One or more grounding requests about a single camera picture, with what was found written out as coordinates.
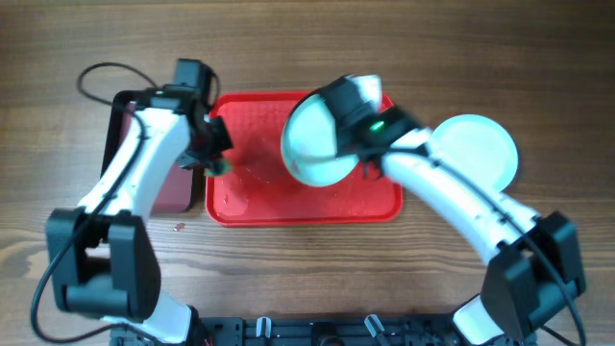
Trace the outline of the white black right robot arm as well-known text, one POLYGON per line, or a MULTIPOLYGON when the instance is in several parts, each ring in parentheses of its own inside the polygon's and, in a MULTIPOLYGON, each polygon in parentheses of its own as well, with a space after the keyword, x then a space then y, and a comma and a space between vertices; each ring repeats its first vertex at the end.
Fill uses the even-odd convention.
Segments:
POLYGON ((381 173, 410 190, 456 228, 487 269, 481 291, 452 316, 468 345, 501 336, 523 341, 567 309, 578 342, 587 335, 575 300, 586 289, 576 226, 562 213, 547 216, 482 187, 435 151, 431 133, 381 123, 345 126, 335 133, 336 154, 377 163, 381 173))

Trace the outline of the green yellow sponge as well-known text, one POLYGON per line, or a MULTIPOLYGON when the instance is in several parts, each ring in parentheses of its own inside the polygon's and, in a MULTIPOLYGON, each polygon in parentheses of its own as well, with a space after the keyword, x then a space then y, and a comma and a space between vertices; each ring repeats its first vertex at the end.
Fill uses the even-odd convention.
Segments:
POLYGON ((222 176, 232 169, 232 164, 225 158, 209 161, 204 168, 205 177, 222 176))

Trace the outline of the light green plate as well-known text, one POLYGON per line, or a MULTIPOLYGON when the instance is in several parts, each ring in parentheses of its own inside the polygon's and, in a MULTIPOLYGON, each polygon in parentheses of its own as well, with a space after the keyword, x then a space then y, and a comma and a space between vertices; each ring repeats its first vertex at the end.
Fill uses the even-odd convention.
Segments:
POLYGON ((283 163, 303 185, 324 187, 345 179, 357 166, 356 155, 338 158, 334 119, 325 100, 309 95, 287 118, 281 136, 283 163))
POLYGON ((431 135, 455 169, 475 182, 505 190, 519 165, 516 144, 496 121, 478 114, 461 114, 442 122, 431 135))

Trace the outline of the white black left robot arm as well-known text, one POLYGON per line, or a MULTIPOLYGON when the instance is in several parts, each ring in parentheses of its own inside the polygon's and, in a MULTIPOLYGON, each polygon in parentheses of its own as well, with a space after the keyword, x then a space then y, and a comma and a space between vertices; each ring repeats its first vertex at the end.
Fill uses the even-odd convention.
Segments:
POLYGON ((129 132, 98 184, 77 208, 51 213, 50 264, 39 284, 53 286, 60 310, 157 345, 208 342, 197 310, 162 292, 146 231, 174 165, 225 171, 232 141, 223 120, 207 113, 195 93, 150 92, 130 111, 129 132))

